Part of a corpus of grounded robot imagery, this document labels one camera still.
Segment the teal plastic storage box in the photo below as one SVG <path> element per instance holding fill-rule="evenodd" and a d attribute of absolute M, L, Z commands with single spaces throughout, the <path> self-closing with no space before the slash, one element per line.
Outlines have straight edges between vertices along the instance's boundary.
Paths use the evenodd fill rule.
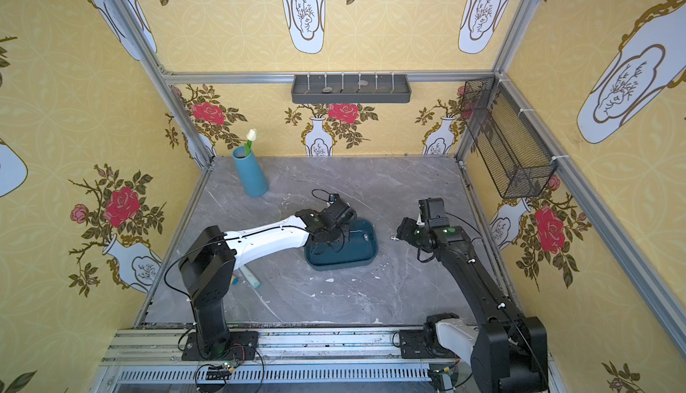
<path fill-rule="evenodd" d="M 356 219 L 332 244 L 305 246 L 305 260 L 318 272 L 355 268 L 371 264 L 378 254 L 378 240 L 373 224 Z"/>

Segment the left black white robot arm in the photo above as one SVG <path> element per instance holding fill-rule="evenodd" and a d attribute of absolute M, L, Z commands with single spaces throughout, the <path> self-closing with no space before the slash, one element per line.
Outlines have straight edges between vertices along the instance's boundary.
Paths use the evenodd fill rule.
<path fill-rule="evenodd" d="M 203 230 L 178 260 L 183 293 L 194 316 L 198 357 L 225 357 L 233 345 L 239 344 L 232 339 L 223 307 L 237 269 L 284 250 L 344 240 L 356 219 L 349 203 L 338 194 L 330 194 L 327 207 L 321 211 L 303 209 L 276 223 L 237 232 L 223 232 L 217 226 Z"/>

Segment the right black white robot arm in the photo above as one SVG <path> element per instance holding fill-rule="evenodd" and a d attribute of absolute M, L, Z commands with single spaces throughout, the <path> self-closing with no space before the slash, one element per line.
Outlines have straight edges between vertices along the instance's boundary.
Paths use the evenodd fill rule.
<path fill-rule="evenodd" d="M 404 218 L 396 238 L 447 269 L 475 319 L 473 326 L 455 317 L 437 321 L 438 345 L 469 361 L 481 392 L 548 390 L 548 335 L 541 320 L 525 316 L 498 287 L 466 232 L 450 224 L 442 199 L 422 199 L 418 207 L 419 219 Z"/>

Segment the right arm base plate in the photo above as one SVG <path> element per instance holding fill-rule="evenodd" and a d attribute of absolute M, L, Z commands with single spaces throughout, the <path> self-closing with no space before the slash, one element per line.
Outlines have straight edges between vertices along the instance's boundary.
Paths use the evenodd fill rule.
<path fill-rule="evenodd" d="M 427 330 L 401 330 L 399 332 L 400 355 L 403 359 L 446 357 L 446 352 L 439 350 L 435 339 L 435 336 Z"/>

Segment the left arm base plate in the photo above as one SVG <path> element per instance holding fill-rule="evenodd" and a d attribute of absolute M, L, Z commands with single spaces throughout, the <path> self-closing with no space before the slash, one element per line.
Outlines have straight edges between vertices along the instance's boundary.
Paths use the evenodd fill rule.
<path fill-rule="evenodd" d="M 230 332 L 212 341 L 203 341 L 193 330 L 180 343 L 182 361 L 238 361 L 243 363 L 257 354 L 257 332 Z"/>

